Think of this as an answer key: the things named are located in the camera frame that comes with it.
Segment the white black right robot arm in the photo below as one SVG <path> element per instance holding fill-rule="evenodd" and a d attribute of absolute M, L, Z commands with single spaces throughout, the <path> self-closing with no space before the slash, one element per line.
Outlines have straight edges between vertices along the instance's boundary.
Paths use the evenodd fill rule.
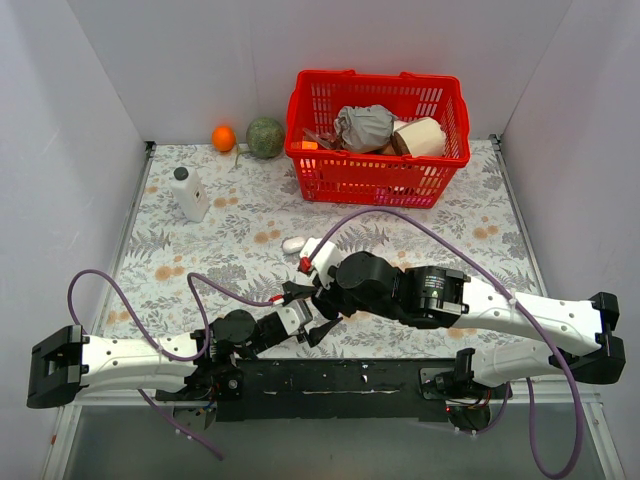
<path fill-rule="evenodd" d="M 416 329 L 476 328 L 520 337 L 494 350 L 457 353 L 448 380 L 464 397 L 512 379 L 559 374 L 564 367 L 578 382 L 610 385 L 626 364 L 624 343 L 613 334 L 619 309 L 612 294 L 581 301 L 501 294 L 458 270 L 401 270 L 368 252 L 346 259 L 303 256 L 299 268 L 318 287 L 314 300 L 325 318 L 363 311 Z"/>

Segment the white earbud charging case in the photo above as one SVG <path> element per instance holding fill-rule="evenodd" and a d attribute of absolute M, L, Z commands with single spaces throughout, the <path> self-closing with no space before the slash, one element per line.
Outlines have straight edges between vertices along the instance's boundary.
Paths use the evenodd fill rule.
<path fill-rule="evenodd" d="M 284 254 L 291 255 L 300 252 L 307 239 L 301 236 L 287 238 L 282 242 L 281 248 Z"/>

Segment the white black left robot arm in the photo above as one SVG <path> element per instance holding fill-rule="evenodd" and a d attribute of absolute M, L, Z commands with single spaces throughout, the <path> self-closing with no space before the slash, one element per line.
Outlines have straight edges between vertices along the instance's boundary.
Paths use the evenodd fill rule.
<path fill-rule="evenodd" d="M 207 328 L 173 337 L 103 338 L 70 325 L 37 343 L 31 351 L 26 404 L 60 407 L 97 392 L 156 390 L 172 398 L 236 399 L 243 374 L 236 360 L 254 359 L 290 338 L 316 346 L 341 317 L 311 330 L 308 299 L 318 291 L 287 282 L 272 313 L 255 319 L 237 309 Z"/>

